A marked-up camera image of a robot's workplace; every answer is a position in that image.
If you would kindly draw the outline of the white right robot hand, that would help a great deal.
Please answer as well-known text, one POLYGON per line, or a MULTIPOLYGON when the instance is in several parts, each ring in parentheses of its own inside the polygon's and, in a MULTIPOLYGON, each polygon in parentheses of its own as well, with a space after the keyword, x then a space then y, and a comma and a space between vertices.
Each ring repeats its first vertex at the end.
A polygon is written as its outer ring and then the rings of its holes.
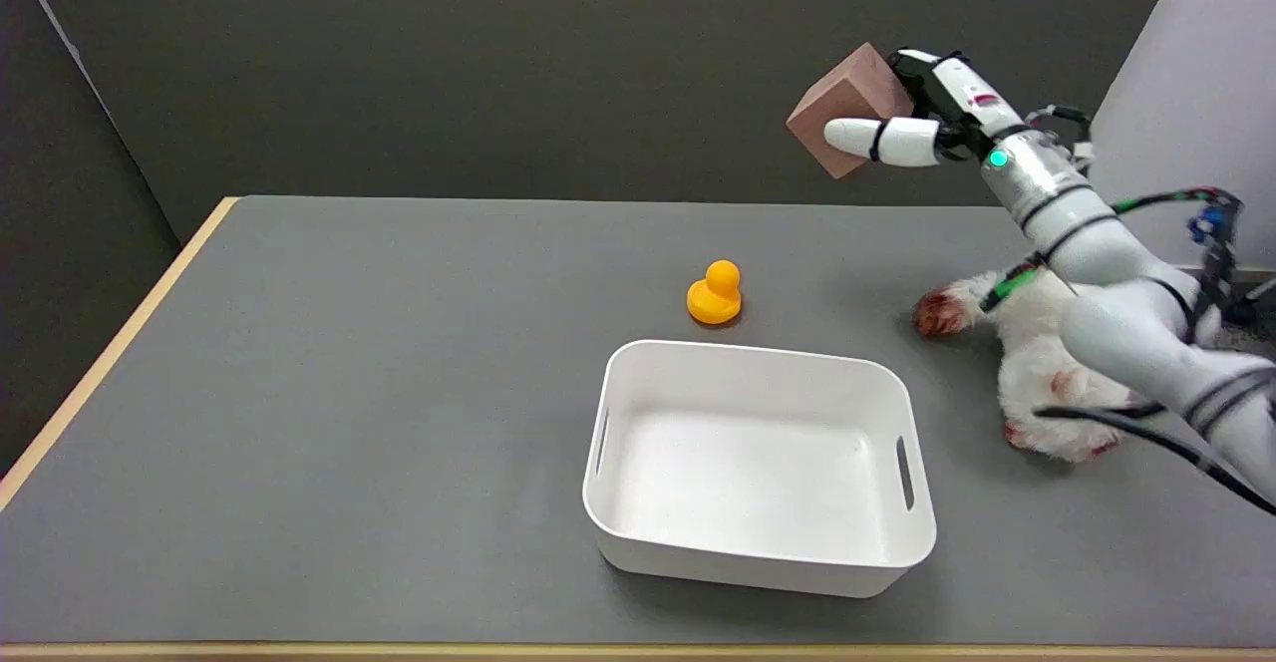
POLYGON ((886 166, 929 167, 983 161, 1000 140, 1027 130, 1025 119, 962 54, 900 48, 888 55, 887 66, 912 112, 886 120, 832 120, 823 128, 827 145, 886 166))

